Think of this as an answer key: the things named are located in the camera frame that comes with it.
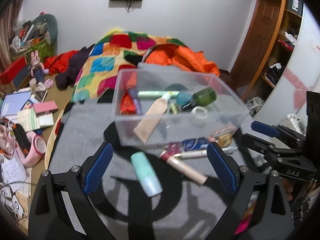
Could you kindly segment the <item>person's right hand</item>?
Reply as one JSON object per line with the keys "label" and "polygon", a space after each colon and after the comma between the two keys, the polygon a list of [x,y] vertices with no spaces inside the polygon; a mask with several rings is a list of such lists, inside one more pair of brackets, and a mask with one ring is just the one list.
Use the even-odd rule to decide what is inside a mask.
{"label": "person's right hand", "polygon": [[286,192],[286,196],[287,196],[287,199],[288,201],[291,201],[292,200],[292,192],[293,192],[293,184],[287,180],[287,179],[283,179],[283,185],[284,185],[284,189],[285,189],[285,192]]}

